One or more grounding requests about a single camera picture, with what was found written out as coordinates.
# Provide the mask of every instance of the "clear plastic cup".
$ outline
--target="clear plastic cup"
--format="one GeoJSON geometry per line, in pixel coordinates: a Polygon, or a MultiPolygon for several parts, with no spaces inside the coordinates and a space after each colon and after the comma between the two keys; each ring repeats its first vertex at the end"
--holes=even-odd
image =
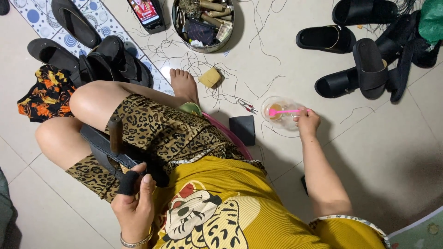
{"type": "Polygon", "coordinates": [[[286,111],[286,110],[297,110],[302,107],[302,105],[296,103],[292,99],[272,96],[267,98],[261,105],[261,115],[268,121],[274,128],[285,129],[288,131],[297,130],[295,126],[294,118],[298,116],[298,112],[292,113],[277,113],[275,116],[269,115],[270,109],[275,109],[276,111],[286,111]]]}

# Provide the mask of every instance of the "woman's bare foot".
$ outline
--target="woman's bare foot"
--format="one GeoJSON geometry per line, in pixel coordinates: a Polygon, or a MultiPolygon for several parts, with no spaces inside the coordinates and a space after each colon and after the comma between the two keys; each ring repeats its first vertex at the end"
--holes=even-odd
{"type": "Polygon", "coordinates": [[[181,98],[184,103],[193,102],[197,105],[197,83],[195,83],[194,77],[187,71],[180,69],[169,70],[171,75],[171,86],[174,90],[174,95],[177,98],[181,98]]]}

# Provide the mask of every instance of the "silver bracelet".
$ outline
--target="silver bracelet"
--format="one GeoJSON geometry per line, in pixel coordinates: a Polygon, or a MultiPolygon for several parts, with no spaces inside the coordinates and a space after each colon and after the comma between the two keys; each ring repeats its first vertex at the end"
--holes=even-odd
{"type": "Polygon", "coordinates": [[[144,239],[144,240],[142,240],[142,241],[140,241],[140,242],[137,242],[137,243],[134,243],[134,244],[130,244],[130,243],[127,243],[127,242],[125,242],[124,240],[123,240],[123,238],[121,237],[121,232],[120,232],[120,242],[121,242],[121,244],[124,246],[124,247],[127,247],[127,248],[136,248],[137,246],[140,246],[140,245],[144,245],[144,244],[146,244],[151,238],[152,238],[152,235],[153,235],[153,233],[154,233],[154,230],[152,229],[152,226],[151,226],[151,228],[150,228],[150,233],[149,233],[149,235],[144,239]]]}

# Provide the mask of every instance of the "yellow sponge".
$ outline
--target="yellow sponge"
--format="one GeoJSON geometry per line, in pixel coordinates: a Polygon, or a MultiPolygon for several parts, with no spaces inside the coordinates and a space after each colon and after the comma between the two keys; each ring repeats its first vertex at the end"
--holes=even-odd
{"type": "Polygon", "coordinates": [[[215,67],[212,67],[209,69],[206,73],[204,73],[202,76],[198,78],[200,83],[204,84],[206,87],[211,88],[213,87],[222,76],[218,73],[217,69],[215,67]]]}

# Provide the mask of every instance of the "leopard print pants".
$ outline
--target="leopard print pants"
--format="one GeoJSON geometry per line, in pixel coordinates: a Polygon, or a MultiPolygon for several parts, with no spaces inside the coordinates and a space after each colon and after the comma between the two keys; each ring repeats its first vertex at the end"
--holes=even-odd
{"type": "MultiPolygon", "coordinates": [[[[152,163],[163,165],[167,174],[178,165],[192,163],[203,156],[245,160],[238,148],[205,118],[138,94],[126,97],[112,116],[123,121],[123,140],[145,151],[152,163]]],[[[266,174],[259,161],[248,163],[266,174]]],[[[121,170],[117,162],[113,162],[113,166],[121,170]]],[[[114,199],[120,185],[92,154],[66,172],[108,202],[114,199]]]]}

